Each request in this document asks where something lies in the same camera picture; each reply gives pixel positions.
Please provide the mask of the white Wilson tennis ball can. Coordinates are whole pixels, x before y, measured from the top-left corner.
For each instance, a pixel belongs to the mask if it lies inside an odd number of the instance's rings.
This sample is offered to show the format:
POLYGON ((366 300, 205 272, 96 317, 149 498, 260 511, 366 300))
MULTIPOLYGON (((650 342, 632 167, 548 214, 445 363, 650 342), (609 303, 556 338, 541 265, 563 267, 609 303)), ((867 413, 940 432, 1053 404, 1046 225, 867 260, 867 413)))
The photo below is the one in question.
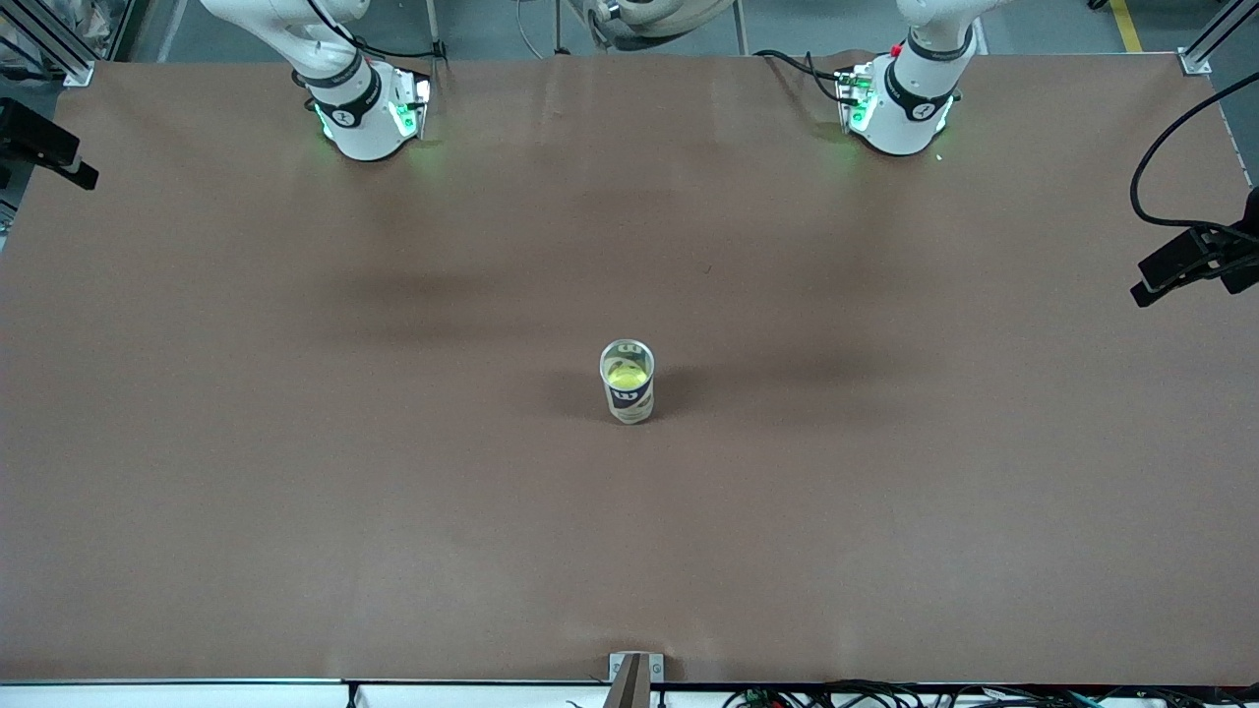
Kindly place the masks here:
POLYGON ((611 341, 601 353, 599 375, 604 388, 604 396, 611 408, 611 414, 626 425, 645 422, 655 409, 655 354, 648 350, 643 341, 635 339, 617 339, 611 341), (621 391, 607 385, 604 372, 611 367, 611 360, 626 359, 638 363, 648 372, 648 382, 635 391, 621 391))

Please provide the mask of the metal base connector box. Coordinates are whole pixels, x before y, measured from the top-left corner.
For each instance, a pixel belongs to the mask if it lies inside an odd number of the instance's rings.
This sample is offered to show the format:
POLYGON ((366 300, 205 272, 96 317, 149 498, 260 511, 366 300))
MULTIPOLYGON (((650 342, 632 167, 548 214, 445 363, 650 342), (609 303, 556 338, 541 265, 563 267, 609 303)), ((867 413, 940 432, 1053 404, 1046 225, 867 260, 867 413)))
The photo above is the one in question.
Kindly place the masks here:
POLYGON ((864 134, 872 112, 878 108, 872 62, 856 64, 835 76, 835 89, 840 98, 838 116, 846 134, 864 134))
POLYGON ((392 69, 390 115, 402 139, 419 139, 431 98, 431 77, 392 69))

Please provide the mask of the brown table cover sheet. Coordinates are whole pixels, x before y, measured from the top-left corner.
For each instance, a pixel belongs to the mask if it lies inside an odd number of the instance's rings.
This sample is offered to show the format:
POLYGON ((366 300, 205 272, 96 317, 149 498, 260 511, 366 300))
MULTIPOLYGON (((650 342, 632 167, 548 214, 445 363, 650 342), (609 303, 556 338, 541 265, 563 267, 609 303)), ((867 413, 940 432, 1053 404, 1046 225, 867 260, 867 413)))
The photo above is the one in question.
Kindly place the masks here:
POLYGON ((995 55, 928 152, 755 58, 107 64, 0 254, 0 680, 1259 682, 1259 287, 1137 307, 1170 55, 995 55), (655 354, 626 425, 611 341, 655 354))

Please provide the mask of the beige object with metal legs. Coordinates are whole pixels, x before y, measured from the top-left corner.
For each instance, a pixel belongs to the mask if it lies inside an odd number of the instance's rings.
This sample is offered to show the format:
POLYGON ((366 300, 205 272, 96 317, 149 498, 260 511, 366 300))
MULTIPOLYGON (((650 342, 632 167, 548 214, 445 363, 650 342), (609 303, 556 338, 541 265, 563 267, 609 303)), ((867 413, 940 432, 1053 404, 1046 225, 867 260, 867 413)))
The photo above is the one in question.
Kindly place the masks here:
POLYGON ((679 42, 697 31, 718 16, 731 13, 737 33, 737 54, 752 55, 747 28, 744 0, 507 0, 512 5, 517 35, 538 59, 554 55, 572 55, 564 42, 564 14, 570 13, 592 49, 601 54, 611 52, 640 53, 679 42), (522 26, 522 4, 544 3, 550 6, 551 43, 546 53, 540 52, 522 26))

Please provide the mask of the aluminium frame post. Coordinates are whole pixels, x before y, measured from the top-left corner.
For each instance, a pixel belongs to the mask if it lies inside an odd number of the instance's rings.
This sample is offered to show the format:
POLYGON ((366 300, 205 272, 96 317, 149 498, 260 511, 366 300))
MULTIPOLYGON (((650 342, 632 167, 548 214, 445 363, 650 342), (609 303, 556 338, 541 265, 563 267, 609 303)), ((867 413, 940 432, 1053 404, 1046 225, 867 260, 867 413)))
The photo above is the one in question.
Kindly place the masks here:
POLYGON ((0 66, 9 76, 86 87, 94 60, 54 0, 0 0, 0 66))
POLYGON ((1210 55, 1256 13, 1259 0, 1222 0, 1222 8, 1201 28, 1190 45, 1176 50, 1183 76, 1210 76, 1210 55))

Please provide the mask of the metal table edge bracket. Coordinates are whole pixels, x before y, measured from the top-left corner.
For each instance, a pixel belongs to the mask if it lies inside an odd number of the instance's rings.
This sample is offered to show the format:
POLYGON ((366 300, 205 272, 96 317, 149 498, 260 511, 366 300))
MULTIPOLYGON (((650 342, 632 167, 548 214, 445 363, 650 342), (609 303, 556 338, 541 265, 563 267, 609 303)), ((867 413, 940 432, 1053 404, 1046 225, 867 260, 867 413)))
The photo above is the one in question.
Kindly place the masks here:
POLYGON ((611 653, 611 688, 602 708, 667 708, 661 688, 666 679, 666 655, 647 651, 611 653))

